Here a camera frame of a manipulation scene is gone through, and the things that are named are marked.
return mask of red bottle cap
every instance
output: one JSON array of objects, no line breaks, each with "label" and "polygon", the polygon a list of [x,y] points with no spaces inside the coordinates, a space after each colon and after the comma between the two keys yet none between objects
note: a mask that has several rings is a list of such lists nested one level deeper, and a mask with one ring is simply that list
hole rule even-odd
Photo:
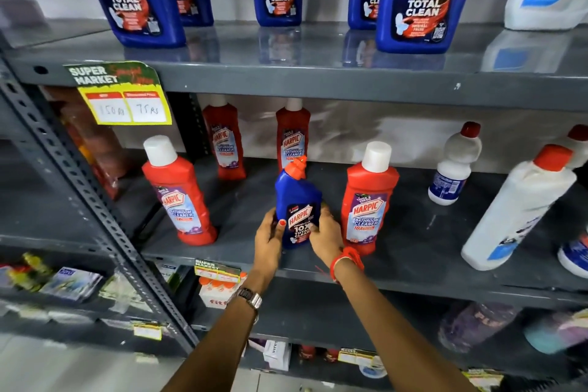
[{"label": "red bottle cap", "polygon": [[577,124],[571,128],[568,138],[576,141],[588,141],[588,126],[585,124]]},{"label": "red bottle cap", "polygon": [[480,135],[480,124],[474,121],[467,121],[462,127],[461,134],[467,138],[476,138]]},{"label": "red bottle cap", "polygon": [[306,155],[302,157],[294,158],[286,167],[284,171],[294,180],[300,180],[304,178],[304,170],[306,169]]},{"label": "red bottle cap", "polygon": [[533,163],[546,171],[559,172],[568,164],[573,153],[563,146],[546,144],[537,154]]}]

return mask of bottle cap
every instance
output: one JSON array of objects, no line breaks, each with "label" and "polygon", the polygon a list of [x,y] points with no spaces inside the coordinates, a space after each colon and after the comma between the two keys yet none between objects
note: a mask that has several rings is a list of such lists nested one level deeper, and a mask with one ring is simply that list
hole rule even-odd
[{"label": "bottle cap", "polygon": [[480,135],[480,124],[474,121],[467,121],[462,127],[461,134],[467,138],[476,138]]},{"label": "bottle cap", "polygon": [[557,144],[546,144],[537,154],[533,163],[550,172],[560,172],[570,161],[574,152]]},{"label": "bottle cap", "polygon": [[212,107],[222,107],[227,105],[226,96],[218,93],[210,93],[210,105]]},{"label": "bottle cap", "polygon": [[286,165],[284,171],[294,180],[300,180],[304,176],[304,170],[306,169],[306,155],[302,157],[294,158],[290,163]]},{"label": "bottle cap", "polygon": [[167,166],[178,158],[172,141],[165,135],[156,135],[147,138],[143,143],[143,147],[145,148],[145,152],[147,152],[149,162],[153,166]]},{"label": "bottle cap", "polygon": [[302,110],[302,98],[288,98],[286,101],[286,110],[296,112]]},{"label": "bottle cap", "polygon": [[577,124],[571,128],[568,138],[576,141],[588,141],[588,126],[585,124]]},{"label": "bottle cap", "polygon": [[372,141],[366,146],[362,166],[366,171],[373,173],[386,172],[390,167],[392,147],[382,141]]}]

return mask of red bracelet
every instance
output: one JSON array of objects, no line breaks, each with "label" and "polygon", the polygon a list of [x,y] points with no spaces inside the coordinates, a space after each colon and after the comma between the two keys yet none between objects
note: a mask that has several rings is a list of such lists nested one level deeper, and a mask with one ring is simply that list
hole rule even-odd
[{"label": "red bracelet", "polygon": [[364,270],[364,263],[362,262],[362,259],[359,257],[359,253],[357,252],[357,250],[353,247],[344,247],[341,255],[339,255],[333,259],[333,262],[331,262],[331,267],[330,267],[331,279],[333,279],[333,281],[336,282],[337,284],[339,283],[339,281],[337,281],[337,278],[334,276],[334,266],[336,265],[336,263],[338,261],[340,261],[341,259],[346,259],[346,258],[351,259],[351,262],[356,264],[360,270],[362,270],[362,271]]}]

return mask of person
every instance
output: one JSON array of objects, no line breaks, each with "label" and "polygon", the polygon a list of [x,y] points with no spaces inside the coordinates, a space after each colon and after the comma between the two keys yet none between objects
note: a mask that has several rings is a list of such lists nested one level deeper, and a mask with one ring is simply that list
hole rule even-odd
[{"label": "person", "polygon": [[[262,297],[282,253],[286,222],[275,224],[274,217],[275,209],[268,211],[255,234],[254,264],[242,286]],[[311,227],[311,245],[327,268],[342,254],[341,226],[324,203],[319,227]],[[394,390],[476,392],[460,370],[410,325],[351,259],[340,259],[334,275],[382,359]],[[162,392],[229,392],[256,314],[246,298],[230,300]]]}]

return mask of white bottle with red cap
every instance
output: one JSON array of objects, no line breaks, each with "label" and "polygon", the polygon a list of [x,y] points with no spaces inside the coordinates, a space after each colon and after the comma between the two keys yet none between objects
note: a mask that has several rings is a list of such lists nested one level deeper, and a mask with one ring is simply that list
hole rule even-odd
[{"label": "white bottle with red cap", "polygon": [[566,165],[570,169],[584,166],[588,161],[588,126],[585,124],[577,124],[571,128],[570,132],[565,137],[554,140],[554,144],[559,144],[567,147],[574,152],[570,162]]},{"label": "white bottle with red cap", "polygon": [[541,220],[551,205],[576,181],[566,165],[572,151],[547,144],[533,161],[512,169],[472,235],[462,257],[485,271],[499,267]]},{"label": "white bottle with red cap", "polygon": [[445,158],[437,165],[437,173],[429,186],[429,198],[440,205],[451,205],[458,199],[463,185],[472,173],[470,165],[481,152],[480,124],[467,121],[462,131],[445,143]]}]

